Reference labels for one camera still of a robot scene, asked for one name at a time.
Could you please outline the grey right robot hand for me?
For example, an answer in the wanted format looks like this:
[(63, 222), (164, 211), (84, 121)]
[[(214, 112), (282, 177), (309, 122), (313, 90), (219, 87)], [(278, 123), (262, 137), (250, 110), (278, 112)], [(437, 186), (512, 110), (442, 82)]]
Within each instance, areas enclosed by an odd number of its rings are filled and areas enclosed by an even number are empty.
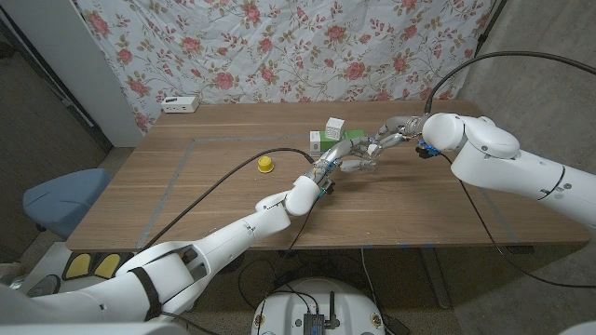
[(368, 154), (372, 157), (379, 156), (385, 149), (420, 136), (427, 120), (427, 116), (394, 116), (387, 119), (374, 135)]

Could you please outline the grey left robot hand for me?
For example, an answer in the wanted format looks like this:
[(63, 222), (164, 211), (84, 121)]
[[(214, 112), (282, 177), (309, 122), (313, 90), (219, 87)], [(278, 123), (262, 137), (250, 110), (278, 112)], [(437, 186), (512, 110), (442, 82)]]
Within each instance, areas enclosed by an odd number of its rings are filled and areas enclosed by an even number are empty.
[(339, 141), (313, 163), (305, 176), (316, 184), (322, 184), (336, 169), (346, 173), (373, 169), (376, 157), (368, 154), (373, 141), (370, 137)]

